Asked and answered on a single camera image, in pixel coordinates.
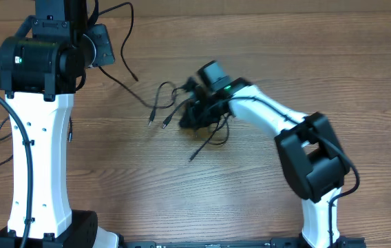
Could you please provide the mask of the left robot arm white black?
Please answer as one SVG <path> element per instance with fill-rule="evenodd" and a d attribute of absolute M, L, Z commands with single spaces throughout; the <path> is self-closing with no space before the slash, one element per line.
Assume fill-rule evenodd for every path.
<path fill-rule="evenodd" d="M 107 29 L 85 1 L 37 1 L 0 46 L 1 104 L 10 115 L 13 197 L 0 247 L 122 247 L 96 212 L 73 210 L 67 140 L 87 68 L 114 62 Z"/>

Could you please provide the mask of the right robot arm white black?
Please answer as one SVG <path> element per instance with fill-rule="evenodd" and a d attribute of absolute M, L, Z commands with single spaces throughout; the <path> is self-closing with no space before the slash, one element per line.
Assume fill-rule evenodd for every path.
<path fill-rule="evenodd" d="M 256 84 L 232 79 L 217 61 L 201 67 L 179 125 L 198 130 L 223 125 L 228 116 L 260 128 L 275 141 L 286 182 L 302 200 L 302 238 L 309 247 L 334 247 L 337 201 L 350 163 L 326 116 L 292 110 L 267 96 Z"/>

